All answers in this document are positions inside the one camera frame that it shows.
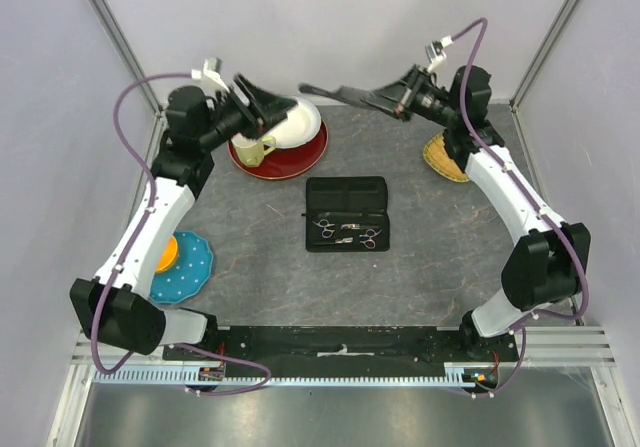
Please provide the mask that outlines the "silver hair scissors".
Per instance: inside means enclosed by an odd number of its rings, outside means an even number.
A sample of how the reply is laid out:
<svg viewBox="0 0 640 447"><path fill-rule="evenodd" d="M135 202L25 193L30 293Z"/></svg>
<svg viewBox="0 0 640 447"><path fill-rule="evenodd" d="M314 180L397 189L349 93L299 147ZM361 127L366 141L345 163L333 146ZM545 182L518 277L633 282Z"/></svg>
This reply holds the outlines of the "silver hair scissors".
<svg viewBox="0 0 640 447"><path fill-rule="evenodd" d="M336 238L332 241L336 245L346 245L358 243L368 250L374 250L377 247L377 237L382 233L381 229L369 228L355 236Z"/></svg>

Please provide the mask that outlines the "black handled comb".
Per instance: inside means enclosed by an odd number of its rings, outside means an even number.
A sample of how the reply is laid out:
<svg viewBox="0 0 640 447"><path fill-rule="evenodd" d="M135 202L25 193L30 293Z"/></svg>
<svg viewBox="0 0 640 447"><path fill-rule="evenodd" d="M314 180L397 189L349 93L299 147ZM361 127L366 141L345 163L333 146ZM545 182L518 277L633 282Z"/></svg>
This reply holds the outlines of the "black handled comb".
<svg viewBox="0 0 640 447"><path fill-rule="evenodd" d="M327 98L353 107L382 111L381 107L373 105L377 98L373 91L350 86L340 86L330 91L308 83L299 83L298 90L303 94Z"/></svg>

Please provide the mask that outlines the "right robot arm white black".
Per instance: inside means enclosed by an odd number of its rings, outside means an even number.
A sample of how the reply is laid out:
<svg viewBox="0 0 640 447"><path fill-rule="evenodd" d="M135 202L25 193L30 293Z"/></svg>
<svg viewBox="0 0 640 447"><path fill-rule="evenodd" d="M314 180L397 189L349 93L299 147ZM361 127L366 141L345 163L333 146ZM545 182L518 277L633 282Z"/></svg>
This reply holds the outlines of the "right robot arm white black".
<svg viewBox="0 0 640 447"><path fill-rule="evenodd" d="M513 250L500 274L501 287L462 320L458 348L483 359L494 338L512 334L531 318L576 295L589 300L586 267L591 235L549 207L513 162L488 119L491 76L461 67L450 88L414 66L394 83L364 96L368 106L401 121L421 116L443 126L446 155L485 194L506 226Z"/></svg>

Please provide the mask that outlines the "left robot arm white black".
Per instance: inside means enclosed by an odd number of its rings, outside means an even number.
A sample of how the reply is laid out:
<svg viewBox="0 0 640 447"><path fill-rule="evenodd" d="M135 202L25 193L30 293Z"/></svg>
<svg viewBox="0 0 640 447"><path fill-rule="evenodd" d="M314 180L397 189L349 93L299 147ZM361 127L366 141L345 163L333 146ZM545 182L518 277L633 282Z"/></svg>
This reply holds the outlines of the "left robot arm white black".
<svg viewBox="0 0 640 447"><path fill-rule="evenodd" d="M148 355L161 345L184 343L198 360L219 349L207 315L163 310L150 300L157 264L176 227L195 204L214 167L212 153L235 135L259 140L297 107L238 74L231 87L193 73L192 83L170 92L167 126L151 163L143 162L145 194L127 230L102 267L77 279L70 299L84 335L100 344Z"/></svg>

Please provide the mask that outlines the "black zip tool case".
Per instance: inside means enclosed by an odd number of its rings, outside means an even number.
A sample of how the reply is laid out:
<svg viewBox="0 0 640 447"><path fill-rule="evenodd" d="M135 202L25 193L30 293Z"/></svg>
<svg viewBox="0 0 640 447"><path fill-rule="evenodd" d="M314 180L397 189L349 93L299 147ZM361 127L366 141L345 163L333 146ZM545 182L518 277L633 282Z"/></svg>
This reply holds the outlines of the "black zip tool case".
<svg viewBox="0 0 640 447"><path fill-rule="evenodd" d="M310 253L386 252L390 248L389 191L382 176L311 177L305 186L305 248ZM326 218L337 225L359 223L360 230L337 230L323 239L313 221ZM360 244L336 245L336 238L355 236L369 229L381 229L377 247Z"/></svg>

